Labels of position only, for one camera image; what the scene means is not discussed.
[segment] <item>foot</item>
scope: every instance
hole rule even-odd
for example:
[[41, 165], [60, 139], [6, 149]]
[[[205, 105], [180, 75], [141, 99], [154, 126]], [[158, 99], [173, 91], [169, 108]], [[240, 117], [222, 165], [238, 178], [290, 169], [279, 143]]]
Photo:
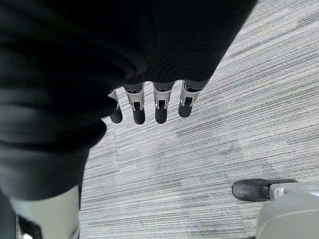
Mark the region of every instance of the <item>foot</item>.
[[233, 194], [242, 201], [269, 201], [269, 187], [277, 183], [296, 183], [293, 179], [265, 180], [260, 178], [240, 180], [233, 184]]

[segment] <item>black fingertip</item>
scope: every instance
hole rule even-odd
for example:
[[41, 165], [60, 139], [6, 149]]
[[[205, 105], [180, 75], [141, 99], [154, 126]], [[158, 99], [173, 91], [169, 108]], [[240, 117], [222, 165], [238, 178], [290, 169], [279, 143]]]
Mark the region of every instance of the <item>black fingertip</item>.
[[157, 123], [165, 123], [167, 119], [167, 109], [161, 106], [159, 109], [155, 109], [155, 119]]
[[190, 115], [191, 109], [192, 109], [192, 106], [189, 106], [189, 105], [182, 106], [181, 104], [179, 104], [178, 114], [181, 117], [186, 118]]
[[145, 122], [145, 111], [140, 111], [139, 108], [136, 108], [136, 110], [133, 111], [133, 118], [136, 124], [143, 124]]
[[121, 107], [119, 107], [113, 114], [110, 115], [110, 119], [113, 123], [120, 123], [123, 120]]

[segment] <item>floor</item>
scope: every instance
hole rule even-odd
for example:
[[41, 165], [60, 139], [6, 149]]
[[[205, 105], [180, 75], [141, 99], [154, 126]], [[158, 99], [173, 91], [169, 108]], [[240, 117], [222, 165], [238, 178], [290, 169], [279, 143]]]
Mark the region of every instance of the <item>floor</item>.
[[319, 180], [319, 1], [261, 0], [190, 117], [179, 117], [181, 83], [168, 119], [136, 125], [123, 89], [124, 120], [86, 166], [82, 239], [244, 239], [264, 203], [231, 186], [246, 178]]

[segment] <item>striped carpet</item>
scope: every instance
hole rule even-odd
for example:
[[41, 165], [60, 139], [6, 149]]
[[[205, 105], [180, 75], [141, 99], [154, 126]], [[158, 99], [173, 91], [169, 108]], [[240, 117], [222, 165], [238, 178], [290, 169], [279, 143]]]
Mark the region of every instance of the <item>striped carpet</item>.
[[246, 178], [319, 180], [319, 1], [261, 0], [190, 117], [174, 86], [163, 125], [146, 83], [146, 123], [124, 120], [92, 150], [81, 239], [244, 239], [263, 203], [236, 200]]

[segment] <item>robotic finger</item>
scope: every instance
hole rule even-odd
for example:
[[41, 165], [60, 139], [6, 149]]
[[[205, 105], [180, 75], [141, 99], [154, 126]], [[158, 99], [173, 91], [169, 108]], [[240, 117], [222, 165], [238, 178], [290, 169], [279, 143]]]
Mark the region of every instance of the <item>robotic finger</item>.
[[132, 107], [134, 122], [143, 124], [145, 122], [144, 83], [124, 85], [124, 88]]
[[165, 123], [167, 119], [167, 108], [170, 99], [171, 89], [174, 82], [157, 83], [153, 82], [155, 119], [157, 123]]
[[199, 93], [204, 89], [207, 81], [196, 82], [191, 80], [183, 80], [180, 91], [180, 102], [178, 107], [178, 114], [186, 118], [190, 115], [195, 100], [198, 98]]
[[113, 123], [120, 123], [123, 119], [123, 115], [122, 115], [122, 111], [121, 111], [121, 107], [119, 104], [119, 98], [118, 98], [118, 94], [116, 93], [116, 90], [112, 90], [109, 94], [109, 97], [111, 97], [112, 99], [116, 100], [117, 106], [116, 106], [116, 111], [110, 115], [110, 119]]

